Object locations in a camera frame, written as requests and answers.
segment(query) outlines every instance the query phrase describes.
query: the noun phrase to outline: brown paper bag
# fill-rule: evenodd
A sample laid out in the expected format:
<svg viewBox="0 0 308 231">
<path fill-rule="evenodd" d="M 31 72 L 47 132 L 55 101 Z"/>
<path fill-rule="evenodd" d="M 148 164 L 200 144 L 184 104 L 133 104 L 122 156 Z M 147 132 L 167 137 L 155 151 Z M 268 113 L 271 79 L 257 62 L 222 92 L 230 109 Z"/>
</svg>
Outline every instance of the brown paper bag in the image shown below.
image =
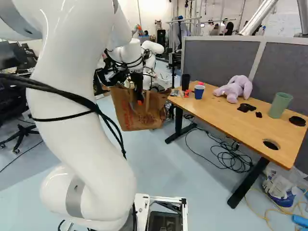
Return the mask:
<svg viewBox="0 0 308 231">
<path fill-rule="evenodd" d="M 171 89 L 164 92 L 144 91 L 144 103 L 138 105 L 134 89 L 110 88 L 117 119 L 123 131 L 160 128 L 166 119 L 165 103 Z"/>
</svg>

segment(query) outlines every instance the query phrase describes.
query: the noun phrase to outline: table top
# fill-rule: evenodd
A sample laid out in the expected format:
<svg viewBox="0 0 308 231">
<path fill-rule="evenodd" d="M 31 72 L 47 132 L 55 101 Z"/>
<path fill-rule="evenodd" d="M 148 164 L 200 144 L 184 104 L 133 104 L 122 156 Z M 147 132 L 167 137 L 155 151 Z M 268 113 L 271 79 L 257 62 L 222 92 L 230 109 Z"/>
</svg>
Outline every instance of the table top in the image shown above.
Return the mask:
<svg viewBox="0 0 308 231">
<path fill-rule="evenodd" d="M 198 81 L 190 83 L 190 90 L 194 90 L 196 84 Z M 268 160 L 285 169 L 291 169 L 308 126 L 293 125 L 289 122 L 289 118 L 299 116 L 308 121 L 308 117 L 285 110 L 280 119 L 273 119 L 267 114 L 271 107 L 270 103 L 254 98 L 244 100 L 239 97 L 237 104 L 231 104 L 227 102 L 225 96 L 216 97 L 213 95 L 216 88 L 206 84 L 201 100 L 196 100 L 194 93 L 190 93 L 189 98 L 169 96 L 168 100 L 245 144 Z M 254 112 L 243 113 L 237 110 L 241 103 L 248 103 L 257 109 Z M 261 112 L 263 118 L 257 118 L 256 112 Z M 263 141 L 267 140 L 274 141 L 279 146 L 279 150 L 266 147 Z"/>
</svg>

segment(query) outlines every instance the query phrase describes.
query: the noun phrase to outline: wooden table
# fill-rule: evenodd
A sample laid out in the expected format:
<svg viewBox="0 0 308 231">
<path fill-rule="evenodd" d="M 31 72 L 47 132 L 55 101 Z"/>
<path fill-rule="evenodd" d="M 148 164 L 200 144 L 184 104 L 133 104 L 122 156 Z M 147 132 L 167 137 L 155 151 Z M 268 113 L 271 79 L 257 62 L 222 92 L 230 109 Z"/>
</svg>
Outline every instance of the wooden table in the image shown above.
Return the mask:
<svg viewBox="0 0 308 231">
<path fill-rule="evenodd" d="M 194 90 L 197 83 L 197 81 L 192 82 L 190 89 Z M 289 118 L 299 116 L 308 121 L 308 117 L 285 110 L 280 119 L 273 119 L 267 114 L 271 104 L 253 98 L 244 100 L 242 97 L 239 97 L 237 104 L 231 104 L 227 102 L 226 97 L 213 95 L 213 90 L 216 88 L 206 84 L 201 100 L 196 100 L 194 93 L 190 93 L 189 98 L 169 96 L 168 100 L 176 105 L 176 133 L 167 138 L 166 143 L 196 127 L 196 124 L 190 124 L 182 129 L 184 109 L 258 152 L 262 156 L 259 162 L 228 201 L 228 204 L 235 208 L 270 161 L 285 169 L 293 166 L 308 127 L 295 126 L 289 122 Z M 241 103 L 255 106 L 257 110 L 243 113 L 237 110 Z M 255 112 L 261 112 L 263 118 L 257 118 Z M 263 141 L 267 140 L 273 141 L 279 150 L 266 147 Z"/>
</svg>

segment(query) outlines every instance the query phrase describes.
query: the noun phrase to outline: floor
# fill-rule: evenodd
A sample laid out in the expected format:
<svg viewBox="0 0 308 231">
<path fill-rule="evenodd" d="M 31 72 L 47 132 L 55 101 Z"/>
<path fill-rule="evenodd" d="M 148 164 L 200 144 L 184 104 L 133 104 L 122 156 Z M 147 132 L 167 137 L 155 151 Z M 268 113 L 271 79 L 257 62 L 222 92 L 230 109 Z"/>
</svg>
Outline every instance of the floor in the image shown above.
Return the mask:
<svg viewBox="0 0 308 231">
<path fill-rule="evenodd" d="M 158 70 L 164 70 L 165 64 L 159 63 Z M 111 97 L 98 100 L 103 112 L 117 121 Z M 0 140 L 12 134 L 16 124 L 11 121 L 0 129 Z M 225 136 L 205 124 L 214 135 Z M 135 132 L 123 132 L 125 149 L 130 166 L 138 181 L 138 192 L 152 196 L 186 197 L 188 200 L 189 231 L 269 231 L 266 222 L 258 218 L 242 201 L 232 210 L 227 199 L 232 190 L 244 177 L 230 170 L 219 170 L 200 157 L 193 154 L 182 137 L 170 145 L 164 140 L 174 132 L 174 123 L 167 122 L 161 129 Z M 110 132 L 106 132 L 115 144 Z M 25 139 L 21 153 L 41 141 L 38 135 Z M 209 148 L 216 143 L 202 131 L 192 132 L 187 141 L 196 152 L 217 162 Z M 11 152 L 13 146 L 0 150 L 0 169 L 16 155 Z M 259 156 L 241 146 L 240 149 L 249 153 L 254 161 Z M 27 152 L 12 165 L 0 173 L 0 229 L 1 231 L 56 231 L 62 220 L 49 212 L 40 202 L 39 188 L 42 180 L 59 160 L 49 151 L 44 143 Z M 254 187 L 259 188 L 262 179 Z M 247 196 L 251 206 L 260 214 L 272 203 L 262 194 L 254 191 Z M 294 230 L 290 216 L 270 214 L 274 230 Z"/>
</svg>

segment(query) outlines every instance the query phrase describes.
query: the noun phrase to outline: yellow extension cord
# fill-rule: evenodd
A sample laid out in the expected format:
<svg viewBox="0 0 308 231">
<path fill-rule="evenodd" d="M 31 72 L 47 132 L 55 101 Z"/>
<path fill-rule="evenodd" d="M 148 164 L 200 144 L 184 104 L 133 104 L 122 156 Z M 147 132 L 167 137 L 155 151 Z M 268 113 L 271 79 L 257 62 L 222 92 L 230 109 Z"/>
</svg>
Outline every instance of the yellow extension cord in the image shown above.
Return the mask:
<svg viewBox="0 0 308 231">
<path fill-rule="evenodd" d="M 285 210 L 283 209 L 283 207 L 280 207 L 279 205 L 277 205 L 277 204 L 276 204 L 265 192 L 262 192 L 261 190 L 254 189 L 254 188 L 251 188 L 250 190 L 254 190 L 254 191 L 257 191 L 257 192 L 259 192 L 259 193 L 265 194 L 265 195 L 274 203 L 274 205 L 278 208 L 278 209 L 267 209 L 267 210 L 265 210 L 264 217 L 263 217 L 263 216 L 261 216 L 260 214 L 256 213 L 256 212 L 252 209 L 252 207 L 251 207 L 251 205 L 248 203 L 247 198 L 246 198 L 246 195 L 245 195 L 245 201 L 246 201 L 246 203 L 247 203 L 247 206 L 248 206 L 248 207 L 250 208 L 250 210 L 251 210 L 254 214 L 256 214 L 259 218 L 264 219 L 264 220 L 266 221 L 267 226 L 268 226 L 268 227 L 270 228 L 270 230 L 272 230 L 272 231 L 274 231 L 274 229 L 270 226 L 270 221 L 269 221 L 269 219 L 268 219 L 268 217 L 267 217 L 267 215 L 268 215 L 268 213 L 269 213 L 270 211 L 278 212 L 278 213 L 285 214 L 285 215 L 294 215 L 293 212 L 294 212 L 294 210 L 296 209 L 296 207 L 298 207 L 298 208 L 299 208 L 299 211 L 300 211 L 300 214 L 301 214 L 301 217 L 307 218 L 307 217 L 304 216 L 303 210 L 302 210 L 302 208 L 300 207 L 300 205 L 301 205 L 301 204 L 306 204 L 306 202 L 302 202 L 301 200 L 303 199 L 304 195 L 308 192 L 308 190 L 305 191 L 305 193 L 303 194 L 303 196 L 301 197 L 301 199 L 299 200 L 299 202 L 293 207 L 293 209 L 291 210 L 291 212 L 285 211 Z"/>
</svg>

